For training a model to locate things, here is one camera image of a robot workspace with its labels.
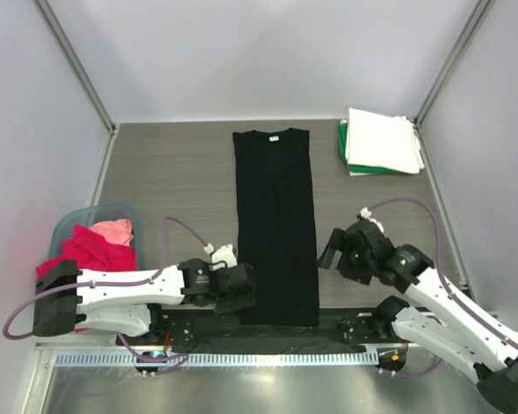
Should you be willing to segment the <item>aluminium frame post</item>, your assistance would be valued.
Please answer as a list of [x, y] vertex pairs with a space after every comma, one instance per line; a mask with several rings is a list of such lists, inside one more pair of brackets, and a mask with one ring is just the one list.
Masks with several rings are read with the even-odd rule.
[[113, 135], [116, 129], [116, 124], [111, 120], [107, 109], [99, 97], [96, 88], [90, 80], [81, 60], [79, 59], [79, 56], [77, 55], [72, 43], [70, 42], [51, 4], [46, 0], [34, 0], [33, 4], [47, 25], [49, 32], [53, 36], [67, 64], [73, 71], [74, 77], [79, 82], [83, 92], [86, 94], [88, 100], [90, 101], [91, 106], [96, 111], [101, 123], [105, 126], [108, 134]]
[[475, 2], [474, 8], [459, 31], [457, 39], [454, 41], [452, 48], [446, 55], [442, 67], [440, 67], [417, 115], [414, 117], [414, 125], [417, 129], [421, 128], [422, 123], [426, 120], [445, 86], [458, 68], [458, 65], [464, 57], [469, 45], [476, 36], [477, 31], [482, 26], [483, 21], [489, 14], [494, 3], [494, 0], [477, 0]]

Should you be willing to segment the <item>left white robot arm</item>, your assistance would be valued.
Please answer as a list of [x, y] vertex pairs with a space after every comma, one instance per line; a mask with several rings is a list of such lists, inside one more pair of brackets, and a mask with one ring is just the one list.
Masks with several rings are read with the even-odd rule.
[[190, 259], [158, 270], [105, 272], [63, 260], [35, 284], [32, 333], [62, 336], [96, 329], [160, 342], [166, 322], [153, 306], [212, 306], [217, 314], [255, 304], [256, 275], [248, 264]]

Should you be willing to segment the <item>pink t-shirt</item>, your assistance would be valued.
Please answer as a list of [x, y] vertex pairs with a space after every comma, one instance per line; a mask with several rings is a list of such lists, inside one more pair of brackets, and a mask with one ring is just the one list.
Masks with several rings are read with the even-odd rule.
[[98, 222], [90, 230], [101, 235], [110, 244], [128, 247], [134, 239], [133, 225], [129, 219]]

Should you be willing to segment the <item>red t-shirt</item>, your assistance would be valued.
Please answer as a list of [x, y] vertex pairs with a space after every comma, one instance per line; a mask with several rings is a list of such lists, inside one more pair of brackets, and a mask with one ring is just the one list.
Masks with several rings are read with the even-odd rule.
[[[60, 243], [60, 254], [36, 268], [37, 276], [45, 281], [36, 283], [35, 292], [75, 283], [75, 268], [106, 273], [135, 271], [137, 256], [130, 247], [132, 239], [132, 224], [127, 219], [100, 222], [90, 228], [75, 225], [72, 237]], [[86, 313], [79, 315], [74, 289], [56, 292], [35, 303], [34, 336], [60, 336], [87, 329], [114, 332], [127, 328], [134, 331], [141, 327], [136, 321], [117, 320], [111, 311], [95, 317]]]

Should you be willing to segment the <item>aluminium rail bracket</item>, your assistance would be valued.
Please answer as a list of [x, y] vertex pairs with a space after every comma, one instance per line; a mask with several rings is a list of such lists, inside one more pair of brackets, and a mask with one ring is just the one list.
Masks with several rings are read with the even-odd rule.
[[495, 311], [486, 311], [486, 310], [480, 310], [480, 311], [477, 311], [477, 315], [481, 318], [484, 318], [484, 319], [488, 319], [488, 318], [493, 318], [495, 320], [499, 320], [499, 316], [497, 315], [497, 313]]

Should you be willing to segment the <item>left aluminium frame post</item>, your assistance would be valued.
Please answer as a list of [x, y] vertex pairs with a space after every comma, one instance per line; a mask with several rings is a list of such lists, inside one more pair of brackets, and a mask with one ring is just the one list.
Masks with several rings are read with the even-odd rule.
[[116, 129], [116, 124], [111, 120], [107, 109], [99, 97], [96, 88], [90, 80], [81, 60], [79, 59], [79, 56], [77, 55], [72, 43], [70, 42], [51, 4], [46, 0], [34, 0], [33, 4], [47, 25], [49, 32], [53, 36], [67, 64], [73, 71], [74, 77], [79, 82], [83, 92], [86, 94], [88, 100], [90, 101], [91, 106], [96, 111], [101, 123], [105, 126], [108, 134], [113, 135]]

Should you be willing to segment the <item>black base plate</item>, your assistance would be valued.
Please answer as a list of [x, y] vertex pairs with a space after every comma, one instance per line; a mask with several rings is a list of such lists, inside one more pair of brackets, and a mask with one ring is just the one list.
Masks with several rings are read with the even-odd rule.
[[162, 347], [193, 354], [356, 354], [368, 346], [405, 348], [376, 330], [371, 308], [324, 308], [317, 327], [244, 325], [235, 314], [211, 309], [154, 309], [163, 315], [147, 334], [126, 338], [132, 347]]

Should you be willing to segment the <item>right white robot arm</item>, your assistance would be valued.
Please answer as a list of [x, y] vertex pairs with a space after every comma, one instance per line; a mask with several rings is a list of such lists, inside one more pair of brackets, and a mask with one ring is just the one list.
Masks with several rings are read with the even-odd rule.
[[464, 295], [418, 248], [395, 246], [376, 220], [359, 218], [332, 231], [318, 265], [395, 288], [400, 294], [372, 313], [374, 335], [420, 345], [471, 380], [495, 409], [518, 413], [518, 332]]

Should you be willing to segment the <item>blue plastic basket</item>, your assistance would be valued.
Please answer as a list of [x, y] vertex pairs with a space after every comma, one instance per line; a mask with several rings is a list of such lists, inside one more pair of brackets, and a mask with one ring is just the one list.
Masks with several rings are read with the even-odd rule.
[[[110, 244], [90, 227], [102, 221], [129, 219], [134, 239], [128, 247]], [[79, 267], [104, 271], [134, 271], [140, 268], [140, 220], [127, 204], [102, 204], [73, 211], [56, 225], [48, 260], [37, 267], [39, 276], [60, 260], [74, 259]]]

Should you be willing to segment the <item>folded green t-shirt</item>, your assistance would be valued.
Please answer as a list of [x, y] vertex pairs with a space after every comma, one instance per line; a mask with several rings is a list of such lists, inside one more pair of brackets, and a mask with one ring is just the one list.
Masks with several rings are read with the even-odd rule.
[[351, 164], [351, 144], [349, 139], [349, 124], [343, 119], [338, 125], [338, 154], [344, 162], [347, 172], [350, 176], [366, 176], [366, 175], [393, 175], [400, 172], [379, 166], [365, 166]]

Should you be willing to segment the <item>black t-shirt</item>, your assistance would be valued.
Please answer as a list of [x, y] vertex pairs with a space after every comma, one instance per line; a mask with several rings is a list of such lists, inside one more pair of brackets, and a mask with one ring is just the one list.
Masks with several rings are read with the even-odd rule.
[[310, 134], [251, 130], [232, 136], [238, 259], [256, 272], [256, 303], [242, 324], [319, 324]]

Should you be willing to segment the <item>right aluminium frame post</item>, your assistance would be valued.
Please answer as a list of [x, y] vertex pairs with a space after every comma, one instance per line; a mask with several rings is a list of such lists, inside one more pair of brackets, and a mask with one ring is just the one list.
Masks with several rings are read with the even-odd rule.
[[414, 117], [414, 125], [417, 129], [421, 128], [422, 123], [426, 120], [445, 86], [458, 68], [458, 65], [464, 57], [469, 45], [476, 36], [477, 31], [482, 26], [483, 21], [489, 14], [494, 3], [494, 0], [477, 0], [475, 2], [474, 8], [459, 31], [457, 39], [454, 41], [452, 48], [446, 55], [442, 67], [440, 67], [417, 115]]

